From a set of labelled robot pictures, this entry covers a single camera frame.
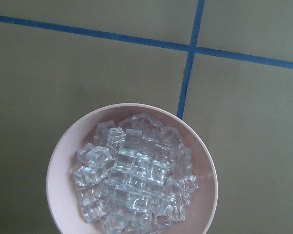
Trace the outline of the pink bowl of ice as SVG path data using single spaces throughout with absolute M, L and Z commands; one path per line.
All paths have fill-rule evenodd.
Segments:
M 47 170 L 46 196 L 57 228 L 62 234 L 103 234 L 99 222 L 84 222 L 71 173 L 80 167 L 76 150 L 93 139 L 97 123 L 113 120 L 115 123 L 133 114 L 147 113 L 164 125 L 177 128 L 184 144 L 192 149 L 192 171 L 197 176 L 199 189 L 191 195 L 191 205 L 186 208 L 186 219 L 163 234 L 205 234 L 213 221 L 218 203 L 218 179 L 212 157 L 198 134 L 175 115 L 160 108 L 139 104 L 120 103 L 92 111 L 74 124 L 58 141 Z

